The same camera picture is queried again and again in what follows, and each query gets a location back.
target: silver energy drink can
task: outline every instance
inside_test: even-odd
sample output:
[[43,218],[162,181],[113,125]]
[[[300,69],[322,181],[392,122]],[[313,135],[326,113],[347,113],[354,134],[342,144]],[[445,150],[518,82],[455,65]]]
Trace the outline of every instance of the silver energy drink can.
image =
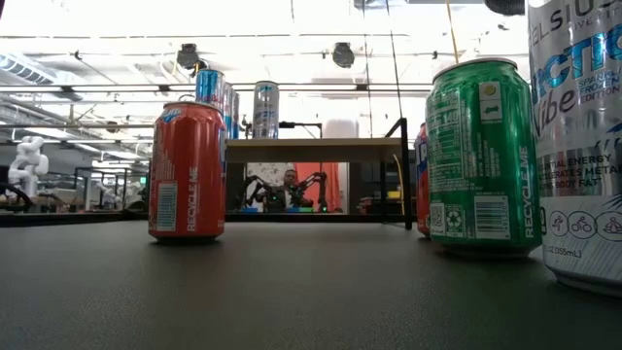
[[622,3],[528,0],[544,262],[622,297]]
[[253,111],[253,138],[279,138],[279,86],[257,82]]

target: person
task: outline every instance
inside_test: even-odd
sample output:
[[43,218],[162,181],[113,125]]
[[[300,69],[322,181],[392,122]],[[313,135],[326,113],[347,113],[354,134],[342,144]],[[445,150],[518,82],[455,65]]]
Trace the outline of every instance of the person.
[[[273,198],[270,200],[266,196],[266,192],[258,194],[257,200],[263,202],[264,211],[266,212],[282,212],[293,208],[292,196],[294,191],[298,190],[298,174],[293,169],[288,169],[283,174],[283,185],[271,189]],[[302,198],[298,204],[300,207],[313,207],[313,200]]]
[[[294,204],[292,203],[292,194],[297,184],[298,184],[298,173],[293,169],[286,170],[285,173],[283,174],[283,188],[284,190],[286,190],[285,191],[285,207],[286,208],[294,207]],[[306,208],[312,207],[313,200],[303,197],[300,200],[300,206],[306,207]]]

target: desk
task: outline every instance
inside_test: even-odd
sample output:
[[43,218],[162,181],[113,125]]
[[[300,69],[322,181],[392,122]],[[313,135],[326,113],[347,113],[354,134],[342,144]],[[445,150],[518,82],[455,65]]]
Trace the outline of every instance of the desk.
[[[399,138],[390,138],[400,129]],[[381,138],[339,138],[339,139],[253,139],[227,140],[227,162],[380,162],[381,222],[387,217],[387,183],[385,161],[393,156],[401,157],[401,178],[403,196],[411,196],[410,167],[408,162],[408,124],[400,118],[385,137]],[[404,225],[412,229],[412,203],[404,203]]]
[[227,140],[227,162],[364,162],[400,155],[398,138]]
[[541,263],[465,262],[378,224],[0,229],[0,349],[619,349],[622,300]]

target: aluminum can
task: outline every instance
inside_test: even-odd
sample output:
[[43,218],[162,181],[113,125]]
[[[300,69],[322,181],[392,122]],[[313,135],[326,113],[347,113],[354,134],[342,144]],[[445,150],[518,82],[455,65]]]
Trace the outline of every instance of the aluminum can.
[[227,133],[229,133],[228,138],[237,140],[240,138],[240,94],[235,91],[233,92],[233,102],[231,103],[231,108],[233,109],[231,112],[233,122],[231,132],[227,130]]
[[231,130],[233,129],[233,87],[229,83],[225,83],[225,93],[224,93],[224,109],[223,109],[223,117],[225,118],[225,129],[226,129],[226,138],[230,138]]
[[194,95],[196,102],[207,103],[223,112],[225,75],[213,69],[201,69],[196,74]]
[[212,238],[225,227],[225,124],[216,106],[173,102],[155,121],[149,234]]
[[415,140],[415,166],[417,179],[417,229],[430,236],[430,183],[428,177],[428,136],[422,123]]
[[544,263],[622,297],[622,6],[526,5]]
[[451,253],[527,256],[541,244],[529,86],[516,64],[438,73],[427,101],[430,229]]
[[255,84],[253,138],[279,138],[279,86],[276,83]]

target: pole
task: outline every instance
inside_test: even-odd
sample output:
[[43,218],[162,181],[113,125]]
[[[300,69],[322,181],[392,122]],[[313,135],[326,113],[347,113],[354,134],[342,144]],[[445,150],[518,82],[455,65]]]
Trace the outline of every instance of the pole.
[[123,170],[123,197],[121,198],[121,209],[125,209],[125,192],[127,191],[127,169]]

